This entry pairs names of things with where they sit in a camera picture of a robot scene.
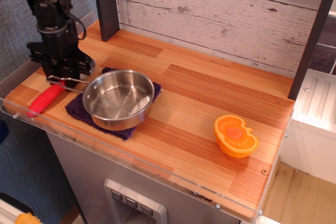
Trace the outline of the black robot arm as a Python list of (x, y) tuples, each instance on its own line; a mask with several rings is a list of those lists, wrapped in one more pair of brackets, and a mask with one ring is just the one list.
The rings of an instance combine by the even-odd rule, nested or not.
[(41, 64), (47, 80), (64, 82), (67, 89), (74, 88), (81, 77), (89, 77), (95, 61), (78, 48), (80, 40), (77, 24), (82, 21), (71, 13), (71, 0), (27, 0), (37, 20), (41, 42), (29, 42), (31, 60)]

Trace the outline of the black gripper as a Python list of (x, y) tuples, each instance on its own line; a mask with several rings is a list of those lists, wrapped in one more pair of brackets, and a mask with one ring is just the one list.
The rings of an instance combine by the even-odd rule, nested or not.
[(41, 42), (29, 42), (31, 60), (41, 64), (49, 80), (50, 76), (64, 78), (65, 86), (74, 88), (80, 74), (92, 75), (95, 61), (78, 48), (76, 24), (69, 20), (62, 27), (37, 26), (42, 37)]

